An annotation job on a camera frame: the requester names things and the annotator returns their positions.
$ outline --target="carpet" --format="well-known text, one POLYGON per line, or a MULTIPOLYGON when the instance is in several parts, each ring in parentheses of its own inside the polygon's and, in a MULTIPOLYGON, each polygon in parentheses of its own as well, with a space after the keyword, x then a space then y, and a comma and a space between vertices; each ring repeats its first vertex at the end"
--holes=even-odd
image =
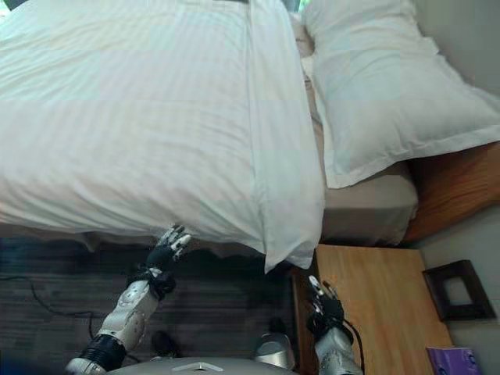
MULTIPOLYGON (((102 245, 89 253, 72 241, 0 240, 0 277, 30 277, 41 299, 64 312, 110 313, 127 272, 148 249, 102 245)), ((131 352, 147 361, 150 337, 167 331, 184 356, 252 356, 269 319, 279 316, 295 342, 291 282, 263 274, 263 259, 219 259, 207 250, 186 254, 172 268, 173 293, 160 302, 142 342, 131 352)), ((33 299, 23 280, 0 282, 0 350, 34 363, 63 368, 89 342, 88 320, 53 316, 33 299)), ((94 333, 102 319, 94 319, 94 333)), ((124 364, 133 361, 126 359, 124 364)))

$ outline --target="black cable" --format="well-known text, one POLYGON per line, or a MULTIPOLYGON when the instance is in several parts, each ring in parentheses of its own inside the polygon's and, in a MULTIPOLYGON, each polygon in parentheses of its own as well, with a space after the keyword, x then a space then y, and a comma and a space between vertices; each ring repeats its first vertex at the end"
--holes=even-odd
POLYGON ((347 323, 348 326, 351 327, 352 331, 354 332, 354 335, 356 336, 356 340, 358 341, 358 346, 359 346, 359 356, 361 357, 361 371, 364 374, 365 373, 365 353, 363 352, 363 343, 361 342, 361 336, 359 335, 358 330, 354 327, 354 325, 349 322, 347 319, 344 319, 344 321, 347 323))
MULTIPOLYGON (((104 315, 102 314, 96 314, 93 311, 76 311, 76 312, 62 312, 53 309, 51 306, 47 305, 45 302, 41 300, 40 297, 38 297, 37 292, 34 290, 34 284, 33 281, 26 276, 11 276, 11 277, 0 277, 0 281, 11 281, 11 280, 25 280, 30 284, 31 288, 31 294, 33 295, 33 298, 38 304, 43 307, 45 310, 47 310, 49 313, 57 316, 66 316, 66 317, 71 317, 71 318, 76 318, 76 319, 83 319, 87 318, 88 316, 88 335, 92 339, 94 339, 94 334, 92 332, 92 320, 94 318, 104 318, 104 315)), ((137 363, 141 363, 141 360, 138 359, 137 357, 134 357, 133 355, 127 354, 127 357, 134 360, 137 363)))

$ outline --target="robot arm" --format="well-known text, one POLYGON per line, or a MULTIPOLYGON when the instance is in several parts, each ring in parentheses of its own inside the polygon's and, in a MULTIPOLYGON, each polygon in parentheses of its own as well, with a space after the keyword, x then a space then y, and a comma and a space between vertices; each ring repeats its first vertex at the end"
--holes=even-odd
POLYGON ((66 373, 96 375, 121 367, 127 352, 141 342, 159 301, 175 288, 175 280, 166 270, 190 240, 180 226, 170 228, 159 239, 146 264, 137 267, 129 278, 127 289, 97 335, 78 358, 70 361, 66 373))
POLYGON ((344 325, 344 309, 337 293, 329 286, 323 287, 311 276, 309 283, 314 291, 314 313, 307 327, 316 339, 316 354, 321 375, 363 375, 354 358, 354 337, 344 325))

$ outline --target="wooden headboard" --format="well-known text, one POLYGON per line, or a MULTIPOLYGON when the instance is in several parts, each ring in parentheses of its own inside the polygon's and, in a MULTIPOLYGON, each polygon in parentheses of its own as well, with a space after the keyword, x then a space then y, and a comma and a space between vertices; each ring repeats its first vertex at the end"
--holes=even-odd
POLYGON ((500 142, 409 161, 419 210, 404 244, 418 241, 500 202, 500 142))

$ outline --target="nightstand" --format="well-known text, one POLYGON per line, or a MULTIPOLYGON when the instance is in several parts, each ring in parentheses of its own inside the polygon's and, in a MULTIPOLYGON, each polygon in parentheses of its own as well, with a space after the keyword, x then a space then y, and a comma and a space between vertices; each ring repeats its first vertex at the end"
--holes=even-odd
MULTIPOLYGON (((426 347, 451 347, 423 279, 418 250, 320 245, 317 276, 337 287, 346 319, 358 329, 366 374, 432 375, 426 347)), ((307 280, 293 276, 300 373, 317 374, 313 338, 305 328, 307 280)), ((357 342, 354 343, 359 362, 357 342)))

